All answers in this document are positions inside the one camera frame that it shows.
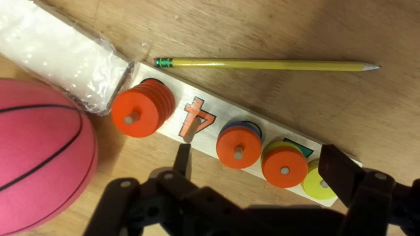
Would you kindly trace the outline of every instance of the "wooden table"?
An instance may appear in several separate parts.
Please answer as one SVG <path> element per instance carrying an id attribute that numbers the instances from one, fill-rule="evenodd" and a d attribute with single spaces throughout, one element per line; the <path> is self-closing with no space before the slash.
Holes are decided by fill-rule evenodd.
<path id="1" fill-rule="evenodd" d="M 378 72 L 273 72 L 171 69 L 215 94 L 335 142 L 366 166 L 403 183 L 419 176 L 420 2 L 392 0 L 47 0 L 58 11 L 96 28 L 130 58 L 154 56 L 356 58 Z M 26 77 L 1 60 L 1 75 Z M 92 116 L 100 165 L 66 212 L 24 234 L 80 234 L 113 178 L 171 165 L 177 142 L 152 134 L 126 138 L 108 117 Z M 194 152 L 193 180 L 240 205 L 311 203 L 263 179 Z M 341 204 L 333 208 L 345 211 Z M 390 233 L 399 234 L 396 228 Z M 159 228 L 150 234 L 161 234 Z"/>

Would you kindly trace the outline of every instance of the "pencil tip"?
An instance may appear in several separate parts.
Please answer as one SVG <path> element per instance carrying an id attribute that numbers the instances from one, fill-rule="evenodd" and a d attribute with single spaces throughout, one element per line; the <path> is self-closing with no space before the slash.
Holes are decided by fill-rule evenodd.
<path id="1" fill-rule="evenodd" d="M 379 68 L 381 68 L 381 65 L 377 65 L 377 64 L 366 64 L 365 65 L 365 70 L 377 70 Z"/>

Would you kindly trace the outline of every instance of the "yellow pencil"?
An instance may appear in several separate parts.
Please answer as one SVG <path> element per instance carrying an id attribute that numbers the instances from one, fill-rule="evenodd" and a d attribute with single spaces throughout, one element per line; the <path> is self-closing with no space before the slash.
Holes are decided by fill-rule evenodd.
<path id="1" fill-rule="evenodd" d="M 281 70 L 375 70 L 379 65 L 362 61 L 333 60 L 245 60 L 245 58 L 194 58 L 194 57 L 156 57 L 155 66 L 189 68 L 242 68 L 242 69 L 281 69 Z"/>

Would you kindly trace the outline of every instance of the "ball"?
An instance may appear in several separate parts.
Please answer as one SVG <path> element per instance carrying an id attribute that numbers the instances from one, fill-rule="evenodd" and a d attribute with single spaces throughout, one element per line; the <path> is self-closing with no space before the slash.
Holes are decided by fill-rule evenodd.
<path id="1" fill-rule="evenodd" d="M 0 234 L 34 228 L 66 209 L 96 161 L 92 124 L 67 95 L 0 78 Z"/>

